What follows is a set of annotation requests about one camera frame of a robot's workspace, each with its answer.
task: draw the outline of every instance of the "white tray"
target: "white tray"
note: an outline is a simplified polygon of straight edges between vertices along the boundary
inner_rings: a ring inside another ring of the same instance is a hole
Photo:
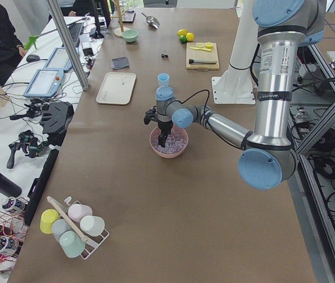
[[[135,81],[136,74],[134,73],[107,73],[99,89],[97,103],[128,104],[131,101]]]

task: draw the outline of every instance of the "folded cloth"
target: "folded cloth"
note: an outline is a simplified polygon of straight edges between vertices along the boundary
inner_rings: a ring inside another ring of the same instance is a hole
[[[127,57],[114,58],[114,59],[111,59],[111,67],[112,69],[120,70],[124,68],[129,68],[130,63]]]

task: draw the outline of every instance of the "green bowl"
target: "green bowl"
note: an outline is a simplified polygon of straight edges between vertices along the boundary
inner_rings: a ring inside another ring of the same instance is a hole
[[[123,39],[125,39],[126,42],[135,42],[138,37],[138,31],[134,29],[128,29],[127,31],[124,31],[122,33]]]

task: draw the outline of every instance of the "person's hand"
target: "person's hand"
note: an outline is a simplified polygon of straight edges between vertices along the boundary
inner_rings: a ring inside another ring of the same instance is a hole
[[[25,50],[22,46],[18,47],[18,51],[22,58],[27,54],[27,50]]]

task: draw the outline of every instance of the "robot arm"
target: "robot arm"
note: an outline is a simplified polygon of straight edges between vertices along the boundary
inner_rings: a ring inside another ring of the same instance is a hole
[[[173,124],[186,128],[200,123],[244,150],[238,168],[249,185],[269,189],[288,179],[297,166],[286,137],[297,49],[321,40],[325,7],[325,0],[255,1],[261,64],[253,132],[204,106],[186,106],[174,98],[171,87],[160,87],[154,113],[149,112],[161,129],[160,145]]]

